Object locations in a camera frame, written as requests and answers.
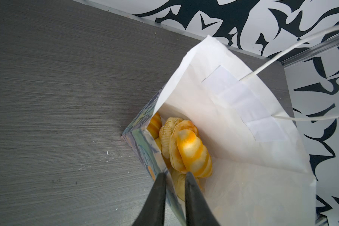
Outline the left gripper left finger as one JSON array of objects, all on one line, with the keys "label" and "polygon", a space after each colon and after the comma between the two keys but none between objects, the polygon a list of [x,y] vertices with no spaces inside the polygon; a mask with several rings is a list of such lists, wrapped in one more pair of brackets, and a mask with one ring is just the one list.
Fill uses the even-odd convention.
[{"label": "left gripper left finger", "polygon": [[166,175],[160,173],[133,226],[164,226],[166,185]]}]

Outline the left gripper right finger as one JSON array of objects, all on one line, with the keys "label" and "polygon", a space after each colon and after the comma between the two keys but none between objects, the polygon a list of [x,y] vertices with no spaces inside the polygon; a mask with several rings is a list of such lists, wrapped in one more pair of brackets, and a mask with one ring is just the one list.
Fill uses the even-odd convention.
[{"label": "left gripper right finger", "polygon": [[185,208],[187,226],[219,226],[191,172],[186,174]]}]

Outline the small croissant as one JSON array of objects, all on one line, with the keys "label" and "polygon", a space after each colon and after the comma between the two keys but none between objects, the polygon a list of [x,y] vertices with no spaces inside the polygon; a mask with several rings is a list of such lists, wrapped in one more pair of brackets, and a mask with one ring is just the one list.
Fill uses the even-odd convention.
[{"label": "small croissant", "polygon": [[173,180],[173,184],[174,184],[177,197],[180,200],[185,201],[186,174],[183,174],[176,170],[172,170],[171,177]]}]

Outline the white floral paper bag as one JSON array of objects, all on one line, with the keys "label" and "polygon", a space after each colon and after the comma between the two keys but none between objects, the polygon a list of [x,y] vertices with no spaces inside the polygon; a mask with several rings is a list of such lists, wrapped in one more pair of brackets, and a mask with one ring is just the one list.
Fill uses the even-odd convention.
[{"label": "white floral paper bag", "polygon": [[180,224],[185,202],[175,192],[169,159],[147,127],[159,113],[191,121],[212,158],[198,178],[223,226],[313,226],[317,213],[339,226],[339,42],[285,69],[294,117],[227,46],[208,36],[193,47],[124,130],[152,178],[167,176],[166,201]]}]

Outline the round bread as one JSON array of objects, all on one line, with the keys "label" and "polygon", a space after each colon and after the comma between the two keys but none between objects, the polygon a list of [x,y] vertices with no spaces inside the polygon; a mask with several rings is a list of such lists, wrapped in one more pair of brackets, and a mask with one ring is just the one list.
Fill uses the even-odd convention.
[{"label": "round bread", "polygon": [[170,144],[170,137],[175,129],[175,127],[182,122],[184,119],[179,117],[170,117],[166,120],[166,123],[161,127],[159,132],[159,138],[161,141],[161,151],[164,158],[169,159],[169,144]]}]

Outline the ring-shaped bread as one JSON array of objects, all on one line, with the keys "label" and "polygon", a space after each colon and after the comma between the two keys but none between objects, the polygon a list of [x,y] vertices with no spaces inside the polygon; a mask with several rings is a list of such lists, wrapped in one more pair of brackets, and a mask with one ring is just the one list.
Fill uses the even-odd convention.
[{"label": "ring-shaped bread", "polygon": [[170,142],[169,142],[169,154],[170,154],[170,162],[172,167],[181,172],[181,173],[186,173],[186,167],[183,163],[181,154],[179,152],[178,146],[177,146],[177,134],[181,130],[191,130],[192,132],[195,133],[196,136],[199,136],[199,131],[198,128],[189,120],[183,120],[179,124],[177,124],[174,128],[174,131],[172,132],[170,136]]}]

